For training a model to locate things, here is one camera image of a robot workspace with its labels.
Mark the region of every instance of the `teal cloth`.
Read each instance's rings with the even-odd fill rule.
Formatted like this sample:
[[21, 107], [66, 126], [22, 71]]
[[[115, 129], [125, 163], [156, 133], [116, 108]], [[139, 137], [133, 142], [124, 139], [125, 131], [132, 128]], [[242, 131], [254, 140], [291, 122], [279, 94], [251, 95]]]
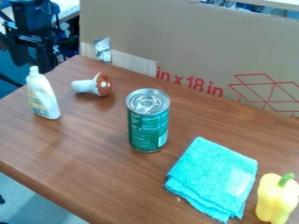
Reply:
[[165, 188], [227, 223], [242, 219], [257, 170], [256, 160], [197, 137], [167, 174]]

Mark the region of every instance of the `pepper stem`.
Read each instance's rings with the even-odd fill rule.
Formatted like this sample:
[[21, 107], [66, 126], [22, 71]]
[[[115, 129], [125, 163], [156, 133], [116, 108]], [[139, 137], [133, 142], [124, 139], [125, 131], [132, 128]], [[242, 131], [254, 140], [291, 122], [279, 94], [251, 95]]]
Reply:
[[288, 173], [286, 175], [284, 175], [281, 180], [278, 182], [278, 186], [280, 187], [284, 187], [287, 182], [290, 180], [290, 179], [293, 179], [295, 177], [294, 173]]

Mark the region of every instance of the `tin can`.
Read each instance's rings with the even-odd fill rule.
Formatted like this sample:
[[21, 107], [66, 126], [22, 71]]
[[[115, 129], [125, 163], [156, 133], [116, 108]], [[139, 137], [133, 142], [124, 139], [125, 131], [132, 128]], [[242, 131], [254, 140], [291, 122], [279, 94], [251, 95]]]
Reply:
[[142, 152], [161, 150], [168, 139], [169, 96], [143, 88], [129, 94], [126, 104], [131, 145]]

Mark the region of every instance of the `yellow bell pepper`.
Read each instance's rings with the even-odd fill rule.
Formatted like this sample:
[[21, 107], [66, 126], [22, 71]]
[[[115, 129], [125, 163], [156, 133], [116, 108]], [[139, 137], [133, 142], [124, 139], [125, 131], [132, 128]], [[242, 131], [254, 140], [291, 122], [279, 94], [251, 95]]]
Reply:
[[258, 203], [255, 209], [261, 221], [284, 224], [298, 205], [299, 185], [294, 174], [283, 177], [269, 173], [261, 178], [258, 188]]

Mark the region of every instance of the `mushroom toy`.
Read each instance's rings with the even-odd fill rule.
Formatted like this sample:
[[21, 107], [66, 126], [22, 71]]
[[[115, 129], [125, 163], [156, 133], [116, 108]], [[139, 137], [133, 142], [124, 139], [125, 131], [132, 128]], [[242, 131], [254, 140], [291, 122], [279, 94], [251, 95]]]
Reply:
[[93, 93], [99, 96], [107, 96], [111, 93], [111, 76], [107, 72], [100, 72], [91, 80], [75, 80], [72, 88], [76, 93]]

